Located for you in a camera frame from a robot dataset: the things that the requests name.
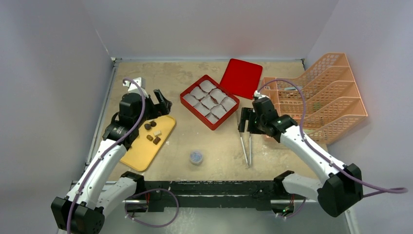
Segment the white chocolate piece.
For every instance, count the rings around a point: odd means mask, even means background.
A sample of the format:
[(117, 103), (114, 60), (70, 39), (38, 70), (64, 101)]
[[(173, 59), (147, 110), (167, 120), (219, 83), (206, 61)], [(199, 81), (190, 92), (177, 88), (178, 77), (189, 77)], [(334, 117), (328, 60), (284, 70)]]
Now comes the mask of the white chocolate piece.
[(155, 137), (160, 136), (160, 135), (161, 135), (161, 131), (160, 131), (160, 130), (154, 131), (154, 132), (153, 132), (153, 135), (154, 135)]

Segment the dark brown square chocolate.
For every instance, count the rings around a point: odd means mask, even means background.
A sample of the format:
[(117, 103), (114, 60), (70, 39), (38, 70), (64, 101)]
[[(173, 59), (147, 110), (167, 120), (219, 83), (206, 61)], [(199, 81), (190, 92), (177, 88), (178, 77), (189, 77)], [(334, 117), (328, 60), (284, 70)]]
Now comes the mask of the dark brown square chocolate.
[(157, 137), (153, 140), (153, 143), (154, 143), (155, 145), (157, 145), (160, 141), (161, 141), (161, 138), (157, 136)]

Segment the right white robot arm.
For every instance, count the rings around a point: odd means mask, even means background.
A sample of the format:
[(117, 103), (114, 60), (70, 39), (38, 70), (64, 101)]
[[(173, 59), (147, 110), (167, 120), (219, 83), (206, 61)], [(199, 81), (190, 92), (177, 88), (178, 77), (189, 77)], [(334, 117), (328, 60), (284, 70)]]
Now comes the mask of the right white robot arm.
[(363, 199), (361, 170), (346, 165), (318, 146), (289, 115), (278, 115), (272, 101), (260, 97), (251, 108), (241, 109), (239, 132), (266, 135), (294, 152), (317, 176), (316, 179), (286, 171), (274, 179), (274, 194), (286, 198), (290, 194), (316, 200), (330, 216), (337, 217)]

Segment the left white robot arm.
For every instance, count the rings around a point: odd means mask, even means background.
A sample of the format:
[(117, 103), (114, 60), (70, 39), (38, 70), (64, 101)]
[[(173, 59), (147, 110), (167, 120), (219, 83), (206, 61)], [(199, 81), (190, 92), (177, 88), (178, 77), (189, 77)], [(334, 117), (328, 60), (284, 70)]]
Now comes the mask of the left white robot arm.
[(149, 95), (137, 90), (125, 94), (119, 111), (106, 127), (103, 139), (89, 167), (64, 198), (56, 197), (51, 210), (57, 227), (73, 234), (97, 234), (106, 216), (122, 200), (140, 199), (146, 193), (144, 178), (125, 172), (108, 190), (102, 192), (109, 175), (139, 136), (139, 127), (146, 121), (170, 113), (172, 102), (155, 89), (154, 104)]

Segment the yellow plastic tray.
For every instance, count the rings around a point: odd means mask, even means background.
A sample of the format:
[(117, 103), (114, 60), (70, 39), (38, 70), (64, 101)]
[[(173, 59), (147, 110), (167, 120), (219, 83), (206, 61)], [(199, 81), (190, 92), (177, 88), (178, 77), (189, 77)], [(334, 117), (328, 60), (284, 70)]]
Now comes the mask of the yellow plastic tray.
[[(155, 121), (157, 125), (152, 127), (150, 131), (147, 131), (144, 128), (144, 124), (150, 123), (151, 121)], [(169, 135), (176, 125), (176, 120), (167, 115), (154, 120), (148, 120), (144, 124), (139, 128), (139, 136), (132, 143), (131, 148), (120, 159), (121, 163), (139, 172), (146, 171), (150, 166), (163, 144), (168, 140)], [(161, 138), (161, 141), (155, 145), (153, 141), (147, 140), (146, 136), (151, 135), (153, 139), (155, 139), (156, 137), (153, 135), (153, 132), (158, 130), (161, 131), (161, 135), (158, 136)]]

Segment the red box lid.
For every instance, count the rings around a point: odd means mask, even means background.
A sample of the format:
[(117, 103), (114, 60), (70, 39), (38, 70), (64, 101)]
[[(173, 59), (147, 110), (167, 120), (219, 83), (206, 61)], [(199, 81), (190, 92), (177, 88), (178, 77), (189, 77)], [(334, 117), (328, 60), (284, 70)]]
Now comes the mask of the red box lid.
[(235, 96), (253, 99), (262, 72), (263, 67), (261, 65), (231, 58), (220, 85)]

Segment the red compartment box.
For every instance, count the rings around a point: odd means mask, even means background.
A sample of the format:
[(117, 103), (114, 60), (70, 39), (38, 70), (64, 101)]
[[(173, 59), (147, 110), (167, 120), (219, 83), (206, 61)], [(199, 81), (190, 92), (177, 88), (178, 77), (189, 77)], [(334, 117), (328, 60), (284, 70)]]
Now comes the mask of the red compartment box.
[(216, 130), (238, 108), (240, 101), (208, 75), (180, 94), (181, 103), (210, 130)]

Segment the small clear round container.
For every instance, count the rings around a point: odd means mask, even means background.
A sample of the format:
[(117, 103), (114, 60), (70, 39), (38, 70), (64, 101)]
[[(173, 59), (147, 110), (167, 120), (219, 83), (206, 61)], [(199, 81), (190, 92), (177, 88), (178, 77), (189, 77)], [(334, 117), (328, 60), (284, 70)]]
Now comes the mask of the small clear round container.
[(190, 152), (189, 159), (191, 164), (200, 165), (203, 162), (204, 156), (200, 151), (194, 150)]

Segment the orange mesh file organizer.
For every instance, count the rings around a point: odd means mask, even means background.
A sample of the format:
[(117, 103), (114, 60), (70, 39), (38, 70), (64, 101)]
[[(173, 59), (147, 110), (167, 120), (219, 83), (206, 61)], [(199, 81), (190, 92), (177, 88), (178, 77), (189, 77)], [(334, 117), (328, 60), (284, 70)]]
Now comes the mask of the orange mesh file organizer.
[(368, 116), (345, 53), (323, 55), (289, 83), (264, 77), (260, 93), (279, 115), (304, 117), (304, 131), (321, 144), (339, 140)]

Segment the black metal base rail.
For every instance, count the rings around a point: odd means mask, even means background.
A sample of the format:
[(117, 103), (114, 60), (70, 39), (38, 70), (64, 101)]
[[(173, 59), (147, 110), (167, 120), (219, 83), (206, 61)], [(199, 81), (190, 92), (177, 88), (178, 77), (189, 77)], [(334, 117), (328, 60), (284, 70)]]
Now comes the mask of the black metal base rail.
[(293, 200), (316, 200), (315, 196), (288, 193), (281, 183), (264, 181), (145, 181), (142, 176), (121, 177), (103, 191), (88, 185), (79, 198), (82, 205), (97, 208), (108, 215), (125, 200), (148, 206), (149, 212), (166, 207), (180, 208), (252, 208), (270, 211), (277, 203), (290, 206)]

